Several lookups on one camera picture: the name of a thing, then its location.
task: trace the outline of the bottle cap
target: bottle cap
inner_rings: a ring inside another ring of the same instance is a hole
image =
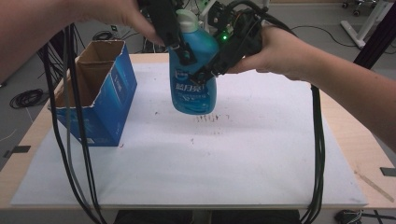
[[[198,18],[193,12],[187,9],[179,9],[176,14],[182,33],[192,33],[198,30]]]

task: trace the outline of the blue cardboard box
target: blue cardboard box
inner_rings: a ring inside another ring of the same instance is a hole
[[[76,61],[78,90],[90,147],[116,147],[127,119],[136,79],[124,41],[92,41]],[[67,81],[69,99],[73,89]],[[66,126],[65,85],[56,94],[57,118]],[[78,119],[74,101],[69,100],[70,132],[78,141]]]

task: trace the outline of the wooden table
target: wooden table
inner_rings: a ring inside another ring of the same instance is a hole
[[[131,55],[131,60],[133,63],[166,63],[168,55],[136,54]],[[343,107],[326,94],[321,96],[324,117],[368,201],[365,208],[396,208],[396,178],[383,176],[379,170],[379,167],[392,167],[380,145]],[[29,152],[13,154],[0,172],[0,209],[19,208],[10,205],[10,201],[50,127],[50,112],[44,107],[20,142],[20,146],[31,146]]]

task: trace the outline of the white paper sheet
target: white paper sheet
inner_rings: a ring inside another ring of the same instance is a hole
[[[137,89],[120,146],[90,148],[102,206],[294,208],[311,202],[309,85],[254,71],[226,75],[217,79],[213,113],[192,116],[172,106],[167,63],[133,66]],[[324,131],[323,206],[365,205],[325,120]],[[89,198],[80,145],[72,140],[75,170]],[[77,204],[52,129],[11,203]]]

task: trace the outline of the gray floor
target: gray floor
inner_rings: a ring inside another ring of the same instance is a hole
[[[359,17],[352,16],[353,7],[344,9],[341,4],[319,4],[319,5],[275,5],[270,6],[270,13],[289,27],[300,25],[317,26],[329,31],[335,39],[346,45],[353,45],[352,40],[340,25],[340,21],[349,21],[355,29],[359,30],[369,16],[371,9],[363,7]],[[103,30],[109,30],[109,26],[103,25],[96,21],[77,24],[83,42],[89,43],[92,36]],[[298,28],[295,33],[304,41],[324,49],[332,54],[353,61],[359,54],[357,48],[344,47],[335,43],[328,34],[315,28]],[[127,39],[128,50],[138,52],[142,49],[143,39],[141,35],[134,35]],[[387,52],[395,52],[396,48],[389,47]],[[374,70],[379,74],[396,78],[396,54],[384,54],[374,66]],[[3,155],[8,150],[12,150],[21,141],[35,117],[41,110],[42,106],[35,106],[24,109],[12,109],[8,105],[9,101],[17,94],[33,90],[46,88],[42,62],[37,56],[33,56],[21,69],[16,72],[8,81],[5,87],[0,88],[0,116],[3,118],[0,129],[0,170],[7,162],[7,158]],[[390,160],[396,165],[396,154],[390,151],[386,146],[384,151]],[[332,219],[337,211],[323,211],[315,223],[335,223]],[[379,211],[380,215],[388,215],[396,217],[396,210]],[[109,221],[114,219],[116,213],[113,211],[105,211],[105,215]],[[197,213],[196,223],[205,223],[206,211]],[[363,218],[363,223],[378,223],[374,218]],[[1,223],[90,223],[85,215],[77,211],[0,211]],[[395,223],[395,221],[383,220],[383,223]]]

